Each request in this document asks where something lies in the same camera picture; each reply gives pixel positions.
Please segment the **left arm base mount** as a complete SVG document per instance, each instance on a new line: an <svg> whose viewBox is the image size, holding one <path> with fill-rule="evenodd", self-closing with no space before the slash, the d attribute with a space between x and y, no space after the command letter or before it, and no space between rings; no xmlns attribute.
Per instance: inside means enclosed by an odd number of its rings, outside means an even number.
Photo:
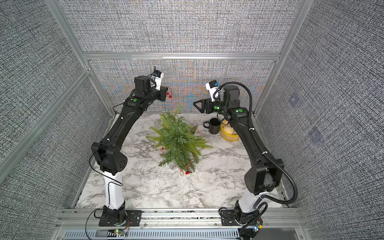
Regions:
<svg viewBox="0 0 384 240"><path fill-rule="evenodd" d="M125 210L124 206L121 206L117 210L103 206L102 216L100 217L100 227L120 227L130 226L138 227L142 218L141 210Z"/></svg>

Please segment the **small green christmas tree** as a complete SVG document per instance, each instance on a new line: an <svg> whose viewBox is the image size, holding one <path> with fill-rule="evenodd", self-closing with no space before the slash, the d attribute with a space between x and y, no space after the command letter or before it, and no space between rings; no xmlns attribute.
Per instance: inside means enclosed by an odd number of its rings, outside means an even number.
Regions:
<svg viewBox="0 0 384 240"><path fill-rule="evenodd" d="M150 128L155 135L147 139L155 143L155 148L164 148L160 153L160 167L173 163L179 170L193 173L200 162L201 150L213 146L198 133L197 125L187 123L186 118L180 116L181 109L178 105L174 111L160 114L159 127Z"/></svg>

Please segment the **red string lights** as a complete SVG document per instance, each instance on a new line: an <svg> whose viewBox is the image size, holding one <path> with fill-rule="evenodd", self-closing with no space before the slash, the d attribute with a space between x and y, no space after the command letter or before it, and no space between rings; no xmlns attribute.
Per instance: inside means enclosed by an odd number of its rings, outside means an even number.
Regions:
<svg viewBox="0 0 384 240"><path fill-rule="evenodd" d="M168 87L168 91L166 92L166 97L172 103L172 107L173 107L172 112L173 112L174 117L177 119L178 118L178 114L180 113L180 111L177 110L177 106L176 106L174 98L173 98L173 92L172 92L172 88L171 87ZM189 174L191 174L191 169L189 167L190 167L192 162L193 162L193 159L191 159L189 161L189 163L183 169L179 168L180 172L181 172L181 175L189 175Z"/></svg>

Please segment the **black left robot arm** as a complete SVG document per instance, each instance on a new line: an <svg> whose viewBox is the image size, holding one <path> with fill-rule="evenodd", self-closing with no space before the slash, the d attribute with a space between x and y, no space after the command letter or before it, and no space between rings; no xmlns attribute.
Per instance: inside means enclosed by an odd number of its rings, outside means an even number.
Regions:
<svg viewBox="0 0 384 240"><path fill-rule="evenodd" d="M92 156L100 167L98 173L104 177L106 186L106 203L101 216L103 224L128 224L122 182L122 171L128 164L128 158L121 153L121 149L129 131L148 107L156 100L166 100L168 88L162 86L163 78L164 73L160 71L136 77L135 88L123 102L119 118L107 135L91 146Z"/></svg>

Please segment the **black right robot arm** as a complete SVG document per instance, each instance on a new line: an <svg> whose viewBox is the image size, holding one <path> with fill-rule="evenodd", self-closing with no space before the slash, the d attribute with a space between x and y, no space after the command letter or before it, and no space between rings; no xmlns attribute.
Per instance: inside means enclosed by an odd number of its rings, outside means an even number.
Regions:
<svg viewBox="0 0 384 240"><path fill-rule="evenodd" d="M259 204L266 199L281 205L290 204L290 201L269 194L281 183L284 163L268 151L254 128L248 109L240 106L237 84L228 83L220 87L217 81L211 81L206 84L206 89L211 97L193 105L201 113L223 115L245 146L251 162L251 168L244 177L247 189L235 203L234 219L238 224L245 225L258 218Z"/></svg>

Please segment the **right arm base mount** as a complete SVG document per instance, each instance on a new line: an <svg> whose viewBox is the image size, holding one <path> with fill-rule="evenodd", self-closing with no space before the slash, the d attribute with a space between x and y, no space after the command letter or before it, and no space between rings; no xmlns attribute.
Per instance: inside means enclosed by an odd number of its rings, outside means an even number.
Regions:
<svg viewBox="0 0 384 240"><path fill-rule="evenodd" d="M243 213L238 203L233 210L221 207L218 212L223 226L241 226L238 240L254 240L263 227L262 215L268 209L268 203L261 203L250 213Z"/></svg>

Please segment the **yellow bamboo steamer basket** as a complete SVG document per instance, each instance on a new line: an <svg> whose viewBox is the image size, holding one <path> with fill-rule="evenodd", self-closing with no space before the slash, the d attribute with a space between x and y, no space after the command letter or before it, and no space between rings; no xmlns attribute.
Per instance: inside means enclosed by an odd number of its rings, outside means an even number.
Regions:
<svg viewBox="0 0 384 240"><path fill-rule="evenodd" d="M220 127L220 135L222 136L222 138L223 139L225 139L225 140L227 140L227 141L230 141L230 142L236 142L236 141L238 141L239 139L240 139L240 137L239 137L239 135L237 134L237 132L236 132L236 135L229 135L229 134L227 134L224 130L223 130L223 128L225 127L225 126L230 126L231 127L231 125L229 124L229 122L227 121L227 120L222 120L222 123L221 123L221 127Z"/></svg>

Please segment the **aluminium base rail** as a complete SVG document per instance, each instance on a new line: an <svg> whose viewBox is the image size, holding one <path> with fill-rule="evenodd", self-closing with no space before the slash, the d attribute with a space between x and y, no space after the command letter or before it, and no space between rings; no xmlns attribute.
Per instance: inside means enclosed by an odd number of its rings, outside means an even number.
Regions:
<svg viewBox="0 0 384 240"><path fill-rule="evenodd" d="M230 208L140 209L127 211L131 225L99 225L92 209L63 210L52 240L310 240L295 208L268 208L251 225L235 221Z"/></svg>

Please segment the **left white steamed bun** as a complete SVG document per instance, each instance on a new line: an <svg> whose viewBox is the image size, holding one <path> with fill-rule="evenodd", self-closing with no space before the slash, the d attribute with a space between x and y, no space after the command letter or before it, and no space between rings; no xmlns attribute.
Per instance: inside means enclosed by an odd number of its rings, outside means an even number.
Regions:
<svg viewBox="0 0 384 240"><path fill-rule="evenodd" d="M225 126L225 127L223 128L223 130L224 130L227 134L229 134L229 135L236 135L236 132L235 132L234 129L233 129L232 127L230 127L230 126Z"/></svg>

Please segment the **black metal mug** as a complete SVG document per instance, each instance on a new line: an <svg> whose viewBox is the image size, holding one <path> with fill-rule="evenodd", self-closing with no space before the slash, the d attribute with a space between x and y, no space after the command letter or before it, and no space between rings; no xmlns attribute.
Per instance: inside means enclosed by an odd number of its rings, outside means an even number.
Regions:
<svg viewBox="0 0 384 240"><path fill-rule="evenodd" d="M208 129L210 134L217 135L220 132L221 122L218 118L212 118L209 121L205 121L203 127Z"/></svg>

